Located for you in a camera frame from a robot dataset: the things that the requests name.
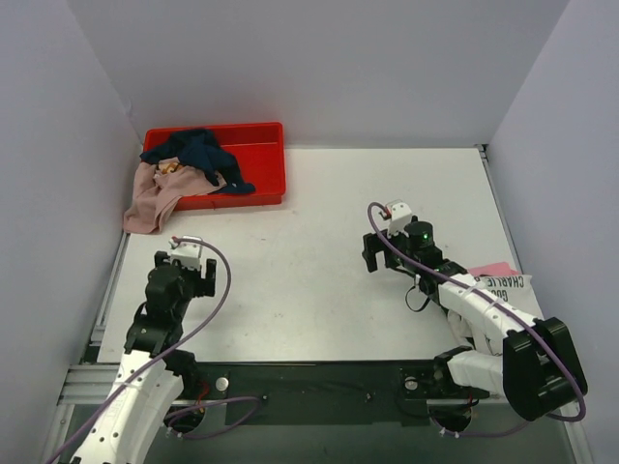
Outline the white and green t-shirt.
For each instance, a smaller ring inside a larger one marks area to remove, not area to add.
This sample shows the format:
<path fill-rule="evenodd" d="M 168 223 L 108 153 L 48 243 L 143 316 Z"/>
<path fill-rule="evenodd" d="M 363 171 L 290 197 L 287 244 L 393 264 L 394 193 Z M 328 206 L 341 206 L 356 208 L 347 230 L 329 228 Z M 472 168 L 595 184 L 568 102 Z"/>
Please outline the white and green t-shirt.
<path fill-rule="evenodd" d="M 528 326 L 541 316 L 529 275 L 455 275 L 462 286 L 451 282 L 439 285 L 439 303 L 456 340 L 492 356 L 503 352 L 503 339 L 509 330 L 523 327 L 497 309 L 499 305 L 515 313 Z"/>

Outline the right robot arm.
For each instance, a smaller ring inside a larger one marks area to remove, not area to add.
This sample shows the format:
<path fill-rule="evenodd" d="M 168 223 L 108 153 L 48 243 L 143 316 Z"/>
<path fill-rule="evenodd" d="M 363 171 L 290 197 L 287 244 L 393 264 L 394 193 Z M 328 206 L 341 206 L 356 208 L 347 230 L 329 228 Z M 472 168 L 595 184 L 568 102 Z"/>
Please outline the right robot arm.
<path fill-rule="evenodd" d="M 367 233 L 362 257 L 371 273 L 379 254 L 386 268 L 414 277 L 462 341 L 434 359 L 431 383 L 437 392 L 454 395 L 472 388 L 502 396 L 526 421 L 554 417 L 570 403 L 579 407 L 572 421 L 584 417 L 587 381 L 561 320 L 528 314 L 486 288 L 444 256 L 426 221 L 413 218 L 395 234 Z"/>

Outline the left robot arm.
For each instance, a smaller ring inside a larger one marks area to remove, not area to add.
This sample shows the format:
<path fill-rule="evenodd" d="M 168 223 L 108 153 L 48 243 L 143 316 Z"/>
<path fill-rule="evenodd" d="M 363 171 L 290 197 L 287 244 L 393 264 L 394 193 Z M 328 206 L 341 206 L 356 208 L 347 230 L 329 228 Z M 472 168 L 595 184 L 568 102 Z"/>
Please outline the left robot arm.
<path fill-rule="evenodd" d="M 201 257 L 202 247 L 192 243 L 155 254 L 107 404 L 73 463 L 142 463 L 173 400 L 198 389 L 195 356 L 175 344 L 192 299 L 215 295 L 217 262 Z"/>

